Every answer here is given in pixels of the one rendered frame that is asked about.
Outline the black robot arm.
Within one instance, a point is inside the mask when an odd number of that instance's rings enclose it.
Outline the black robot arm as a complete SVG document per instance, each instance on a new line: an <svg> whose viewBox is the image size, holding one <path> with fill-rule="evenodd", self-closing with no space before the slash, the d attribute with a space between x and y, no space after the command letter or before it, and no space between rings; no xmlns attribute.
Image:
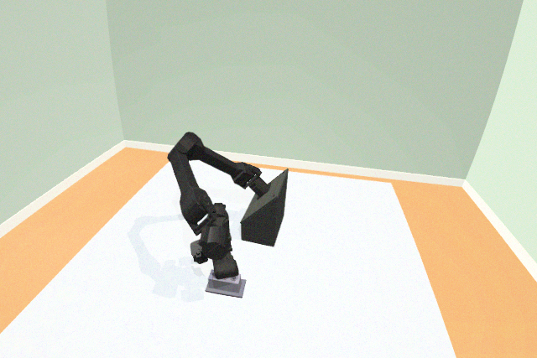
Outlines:
<svg viewBox="0 0 537 358"><path fill-rule="evenodd" d="M227 254L229 215L226 205L213 204L207 192L199 187L189 161L200 160L231 176L232 182L242 189L249 187L259 200L272 183L260 178L261 170L244 162L234 163L207 148L193 132L187 132L168 153L177 183L180 187L180 211L196 236L200 239L190 244L194 262L202 264L223 259ZM255 175L256 174L256 175ZM197 222L207 217L198 225Z"/></svg>

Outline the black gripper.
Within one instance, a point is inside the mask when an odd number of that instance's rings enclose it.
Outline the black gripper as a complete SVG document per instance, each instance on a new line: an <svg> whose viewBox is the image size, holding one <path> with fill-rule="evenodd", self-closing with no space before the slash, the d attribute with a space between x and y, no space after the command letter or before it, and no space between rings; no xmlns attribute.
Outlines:
<svg viewBox="0 0 537 358"><path fill-rule="evenodd" d="M213 268L215 273L216 279L223 279L223 278L232 278L239 275L238 273L238 267L237 262L234 260L232 254L232 236L231 231L228 234L228 241L227 241L227 254L223 259L219 260L212 260L213 261Z"/></svg>

